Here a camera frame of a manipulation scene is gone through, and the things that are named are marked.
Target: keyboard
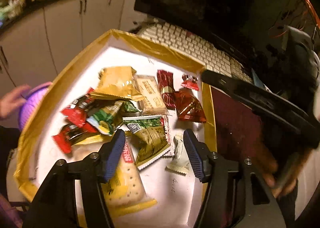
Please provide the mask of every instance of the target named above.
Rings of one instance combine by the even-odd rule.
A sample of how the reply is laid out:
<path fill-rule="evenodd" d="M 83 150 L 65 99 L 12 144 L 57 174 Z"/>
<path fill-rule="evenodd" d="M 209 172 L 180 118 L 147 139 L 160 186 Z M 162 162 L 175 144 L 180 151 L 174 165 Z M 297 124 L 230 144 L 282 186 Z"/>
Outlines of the keyboard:
<path fill-rule="evenodd" d="M 243 72 L 243 66 L 237 60 L 181 27 L 167 22 L 156 23 L 143 28 L 138 34 L 144 39 L 167 46 L 203 64 L 207 70 L 253 83 L 252 79 Z"/>

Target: white cabinet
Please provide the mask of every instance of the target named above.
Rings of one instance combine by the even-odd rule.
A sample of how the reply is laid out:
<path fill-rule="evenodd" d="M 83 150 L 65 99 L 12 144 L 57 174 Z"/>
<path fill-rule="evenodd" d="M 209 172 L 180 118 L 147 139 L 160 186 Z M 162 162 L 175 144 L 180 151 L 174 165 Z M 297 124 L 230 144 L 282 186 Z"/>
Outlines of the white cabinet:
<path fill-rule="evenodd" d="M 82 51 L 82 0 L 62 0 L 44 8 L 51 54 L 58 73 Z"/>
<path fill-rule="evenodd" d="M 109 29 L 119 29 L 124 0 L 84 0 L 83 48 Z"/>
<path fill-rule="evenodd" d="M 7 74 L 4 64 L 0 63 L 0 99 L 14 88 L 12 81 Z M 6 119 L 0 119 L 0 125 L 6 128 L 18 127 L 18 112 L 13 113 Z"/>
<path fill-rule="evenodd" d="M 4 65 L 18 86 L 53 81 L 57 76 L 47 41 L 44 12 L 28 15 L 9 29 L 0 39 L 0 55 L 7 60 Z"/>
<path fill-rule="evenodd" d="M 123 11 L 120 22 L 120 30 L 129 31 L 130 29 L 134 29 L 137 27 L 133 22 L 145 21 L 147 18 L 147 14 L 135 11 L 134 3 L 136 0 L 124 0 Z"/>

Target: human hand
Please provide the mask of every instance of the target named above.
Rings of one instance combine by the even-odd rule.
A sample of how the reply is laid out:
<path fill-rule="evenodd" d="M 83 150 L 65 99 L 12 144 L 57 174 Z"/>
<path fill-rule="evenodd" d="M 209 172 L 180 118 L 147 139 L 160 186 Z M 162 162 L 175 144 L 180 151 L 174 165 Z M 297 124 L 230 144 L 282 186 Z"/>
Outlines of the human hand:
<path fill-rule="evenodd" d="M 26 102 L 21 94 L 29 89 L 29 85 L 21 85 L 4 95 L 0 99 L 0 118 L 7 118 L 17 108 L 21 107 Z"/>

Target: person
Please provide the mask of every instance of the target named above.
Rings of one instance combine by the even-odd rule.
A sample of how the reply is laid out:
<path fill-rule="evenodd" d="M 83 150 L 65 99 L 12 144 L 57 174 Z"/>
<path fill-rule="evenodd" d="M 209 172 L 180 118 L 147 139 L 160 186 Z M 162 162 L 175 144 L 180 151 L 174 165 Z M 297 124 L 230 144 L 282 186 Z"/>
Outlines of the person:
<path fill-rule="evenodd" d="M 0 227 L 22 226 L 22 215 L 9 204 L 6 186 L 9 154 L 18 146 L 20 131 L 1 126 L 1 119 L 9 117 L 26 102 L 22 94 L 29 89 L 28 85 L 18 86 L 0 99 Z"/>

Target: red candy wrapper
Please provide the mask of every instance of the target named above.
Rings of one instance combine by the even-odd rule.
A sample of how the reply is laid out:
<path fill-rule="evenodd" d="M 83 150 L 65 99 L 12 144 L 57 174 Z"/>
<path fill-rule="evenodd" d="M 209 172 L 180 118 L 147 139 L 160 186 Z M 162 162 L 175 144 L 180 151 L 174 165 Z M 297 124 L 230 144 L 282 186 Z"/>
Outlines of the red candy wrapper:
<path fill-rule="evenodd" d="M 158 87 L 164 103 L 169 110 L 176 108 L 174 104 L 173 73 L 164 70 L 157 72 Z"/>
<path fill-rule="evenodd" d="M 201 103 L 192 94 L 186 92 L 175 92 L 176 110 L 178 120 L 206 123 Z"/>
<path fill-rule="evenodd" d="M 93 107 L 95 99 L 89 96 L 89 93 L 93 92 L 93 88 L 90 88 L 84 96 L 74 100 L 68 107 L 64 108 L 61 113 L 67 116 L 67 119 L 81 128 L 86 123 L 87 112 Z"/>
<path fill-rule="evenodd" d="M 181 84 L 182 87 L 199 91 L 199 86 L 197 84 L 197 81 L 198 81 L 197 77 L 194 77 L 192 75 L 183 74 L 182 79 L 183 79 L 183 83 Z"/>
<path fill-rule="evenodd" d="M 71 152 L 71 146 L 88 138 L 92 135 L 98 134 L 96 128 L 86 122 L 82 128 L 79 128 L 73 123 L 68 123 L 63 126 L 58 135 L 52 136 L 55 143 L 64 153 Z"/>

